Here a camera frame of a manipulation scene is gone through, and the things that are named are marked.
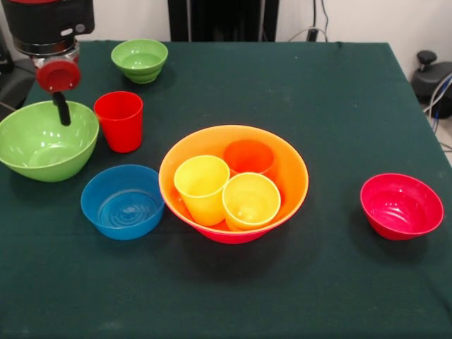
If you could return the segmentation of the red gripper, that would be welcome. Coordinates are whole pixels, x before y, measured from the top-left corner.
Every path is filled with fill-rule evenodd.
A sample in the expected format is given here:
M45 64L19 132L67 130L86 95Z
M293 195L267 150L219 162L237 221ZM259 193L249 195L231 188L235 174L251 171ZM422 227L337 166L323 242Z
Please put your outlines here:
M49 61L36 73L37 82L43 90L52 94L60 122L63 126L71 124L69 106L62 91L73 90L81 80L81 71L74 61L57 59Z

